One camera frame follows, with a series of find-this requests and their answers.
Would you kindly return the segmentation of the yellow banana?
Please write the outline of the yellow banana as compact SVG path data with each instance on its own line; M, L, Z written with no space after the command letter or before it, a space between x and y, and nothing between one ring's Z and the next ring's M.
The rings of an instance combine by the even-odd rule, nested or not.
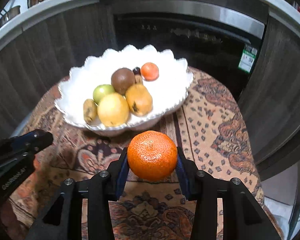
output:
M87 124L92 123L97 117L97 104L93 99L87 99L83 103L83 118Z

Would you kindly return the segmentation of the green apple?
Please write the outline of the green apple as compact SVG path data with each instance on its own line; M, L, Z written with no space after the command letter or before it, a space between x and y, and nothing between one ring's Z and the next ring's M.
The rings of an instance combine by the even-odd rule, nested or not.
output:
M98 105L102 98L115 92L112 85L99 85L93 91L93 100Z

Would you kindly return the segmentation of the yellow orange mango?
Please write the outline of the yellow orange mango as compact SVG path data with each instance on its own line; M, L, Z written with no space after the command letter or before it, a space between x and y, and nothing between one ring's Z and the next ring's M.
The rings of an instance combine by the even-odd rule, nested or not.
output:
M144 116L152 110L152 96L147 88L140 83L130 86L125 97L131 112L136 116Z

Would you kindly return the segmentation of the orange mandarin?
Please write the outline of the orange mandarin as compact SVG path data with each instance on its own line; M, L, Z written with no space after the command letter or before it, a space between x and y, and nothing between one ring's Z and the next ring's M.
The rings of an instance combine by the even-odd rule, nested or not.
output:
M130 141L127 160L132 172L140 179L160 181L175 170L178 150L164 133L145 131Z
M159 68L156 64L147 62L141 67L141 75L146 81L154 81L159 77Z

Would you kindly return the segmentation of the dark cherry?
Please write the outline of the dark cherry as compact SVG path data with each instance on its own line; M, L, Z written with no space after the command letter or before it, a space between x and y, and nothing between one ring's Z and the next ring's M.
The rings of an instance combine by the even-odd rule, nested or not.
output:
M140 70L140 68L139 68L139 67L135 67L135 68L133 69L133 73L134 73L134 75L141 75L141 70Z

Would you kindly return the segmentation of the small yellow loquat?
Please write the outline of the small yellow loquat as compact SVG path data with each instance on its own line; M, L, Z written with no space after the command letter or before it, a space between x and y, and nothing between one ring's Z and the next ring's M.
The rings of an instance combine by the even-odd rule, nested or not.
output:
M141 75L139 75L139 74L135 75L135 83L143 84L143 79L142 79Z

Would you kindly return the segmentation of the dark wood cabinet door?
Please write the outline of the dark wood cabinet door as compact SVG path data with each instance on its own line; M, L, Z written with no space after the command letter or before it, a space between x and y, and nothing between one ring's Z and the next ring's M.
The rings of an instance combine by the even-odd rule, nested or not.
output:
M0 51L0 140L71 67L116 47L113 13L101 3L61 12L11 41Z

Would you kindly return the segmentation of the yellow lemon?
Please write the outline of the yellow lemon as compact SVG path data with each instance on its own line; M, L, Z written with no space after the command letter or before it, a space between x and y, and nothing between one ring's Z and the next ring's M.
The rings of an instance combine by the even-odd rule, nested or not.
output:
M125 124L129 118L129 105L119 93L106 95L98 104L97 114L106 127Z

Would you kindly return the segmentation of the patterned paisley tablecloth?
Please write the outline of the patterned paisley tablecloth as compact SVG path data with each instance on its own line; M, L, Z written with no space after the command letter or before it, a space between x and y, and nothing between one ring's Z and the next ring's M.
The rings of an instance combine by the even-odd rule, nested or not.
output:
M213 77L193 69L184 104L163 117L154 130L168 135L185 157L218 179L237 177L260 203L264 194L239 107L229 90ZM38 212L66 178L89 179L119 158L135 136L128 131L106 138L66 124L54 105L57 86L33 110L24 133L51 132L53 144L38 153L35 172L10 196L1 220L12 239L24 239ZM109 204L116 239L189 239L196 208L181 194L177 176L157 183L130 173L122 197Z

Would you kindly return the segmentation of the brown kiwi fruit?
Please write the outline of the brown kiwi fruit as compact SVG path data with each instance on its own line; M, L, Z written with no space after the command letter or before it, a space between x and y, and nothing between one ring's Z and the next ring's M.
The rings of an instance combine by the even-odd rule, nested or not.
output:
M111 76L111 85L115 91L121 95L125 95L126 90L134 85L135 75L132 70L128 68L120 68Z

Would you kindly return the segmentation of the steel saucepan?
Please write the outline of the steel saucepan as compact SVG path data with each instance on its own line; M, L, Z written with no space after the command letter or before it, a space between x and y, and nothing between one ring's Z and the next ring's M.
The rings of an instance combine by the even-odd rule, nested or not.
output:
M20 14L20 6L17 5L15 7L12 7L9 11L4 10L4 14L0 14L0 28L5 25L8 21L15 18L17 15Z

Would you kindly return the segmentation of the white scalloped fruit bowl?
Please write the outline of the white scalloped fruit bowl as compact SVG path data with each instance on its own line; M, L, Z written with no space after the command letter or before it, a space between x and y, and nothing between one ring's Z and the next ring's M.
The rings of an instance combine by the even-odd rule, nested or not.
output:
M159 77L143 81L153 98L153 108L145 116L131 114L121 126L106 127L96 118L87 124L83 118L83 103L92 98L98 85L110 83L111 75L120 68L134 69L151 62L159 68ZM116 137L125 131L142 131L154 126L163 116L178 110L188 96L193 73L185 58L175 59L169 49L157 51L152 45L137 49L127 45L120 51L107 49L102 56L89 56L83 66L72 67L69 79L58 84L60 98L55 107L67 124L104 137Z

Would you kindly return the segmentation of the green energy label sticker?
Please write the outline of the green energy label sticker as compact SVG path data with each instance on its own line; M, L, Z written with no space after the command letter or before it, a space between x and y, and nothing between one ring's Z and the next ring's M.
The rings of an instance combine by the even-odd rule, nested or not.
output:
M238 68L246 73L250 73L257 57L258 50L250 45L245 45Z

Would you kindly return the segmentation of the black built-in dishwasher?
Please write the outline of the black built-in dishwasher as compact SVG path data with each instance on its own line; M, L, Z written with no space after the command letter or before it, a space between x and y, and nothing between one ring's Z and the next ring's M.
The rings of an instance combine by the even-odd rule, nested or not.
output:
M187 59L189 66L224 84L235 100L246 88L256 62L250 73L238 68L244 46L259 51L266 28L239 11L186 0L115 3L113 14L120 49L127 45L169 49L176 59Z

